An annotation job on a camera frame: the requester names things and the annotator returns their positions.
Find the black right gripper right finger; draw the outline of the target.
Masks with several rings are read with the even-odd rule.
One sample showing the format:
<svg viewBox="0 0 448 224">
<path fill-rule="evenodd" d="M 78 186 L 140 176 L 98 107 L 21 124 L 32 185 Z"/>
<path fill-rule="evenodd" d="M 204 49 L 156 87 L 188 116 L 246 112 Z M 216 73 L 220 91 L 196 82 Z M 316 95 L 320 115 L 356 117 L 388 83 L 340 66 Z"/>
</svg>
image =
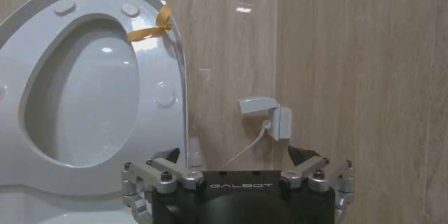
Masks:
<svg viewBox="0 0 448 224">
<path fill-rule="evenodd" d="M 336 218 L 345 217 L 353 202 L 353 163 L 345 160 L 330 163 L 316 151 L 286 147 L 293 168 L 280 173 L 280 183 L 286 191 L 305 190 L 309 198 L 302 200 L 318 216 L 333 213 Z"/>
</svg>

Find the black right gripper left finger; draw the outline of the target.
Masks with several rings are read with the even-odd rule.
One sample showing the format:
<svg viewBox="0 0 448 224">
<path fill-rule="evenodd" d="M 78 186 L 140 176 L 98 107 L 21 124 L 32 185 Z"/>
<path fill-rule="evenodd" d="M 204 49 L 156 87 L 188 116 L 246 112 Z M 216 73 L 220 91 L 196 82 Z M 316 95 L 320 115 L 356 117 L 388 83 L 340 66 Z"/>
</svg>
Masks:
<svg viewBox="0 0 448 224">
<path fill-rule="evenodd" d="M 142 193 L 172 194 L 178 189 L 200 190 L 205 184 L 201 171 L 186 170 L 176 163 L 178 148 L 162 151 L 144 162 L 126 162 L 121 170 L 122 203 L 137 208 Z"/>
</svg>

